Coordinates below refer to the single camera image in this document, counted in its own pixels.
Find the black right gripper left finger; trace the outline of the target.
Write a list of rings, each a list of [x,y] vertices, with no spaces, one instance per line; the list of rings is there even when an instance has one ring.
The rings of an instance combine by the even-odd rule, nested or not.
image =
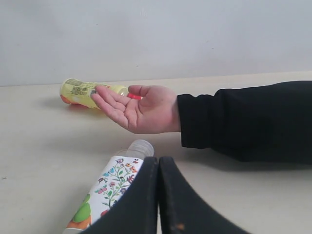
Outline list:
[[[156,234],[158,159],[147,157],[120,200],[83,234]]]

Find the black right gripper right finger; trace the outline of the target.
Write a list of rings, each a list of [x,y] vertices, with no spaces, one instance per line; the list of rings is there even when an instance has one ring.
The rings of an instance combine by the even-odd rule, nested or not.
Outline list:
[[[207,204],[169,156],[159,159],[158,204],[163,234],[247,233]]]

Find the black sleeved forearm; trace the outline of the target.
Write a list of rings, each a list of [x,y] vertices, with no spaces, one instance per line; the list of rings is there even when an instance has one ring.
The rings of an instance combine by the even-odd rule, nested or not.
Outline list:
[[[181,144],[242,162],[312,162],[312,83],[290,81],[177,97]]]

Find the open human hand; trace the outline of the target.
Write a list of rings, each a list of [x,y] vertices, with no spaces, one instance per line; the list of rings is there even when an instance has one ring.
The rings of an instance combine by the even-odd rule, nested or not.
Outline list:
[[[121,96],[97,86],[92,100],[112,121],[134,134],[180,132],[177,95],[163,86],[131,85],[129,93],[141,99]]]

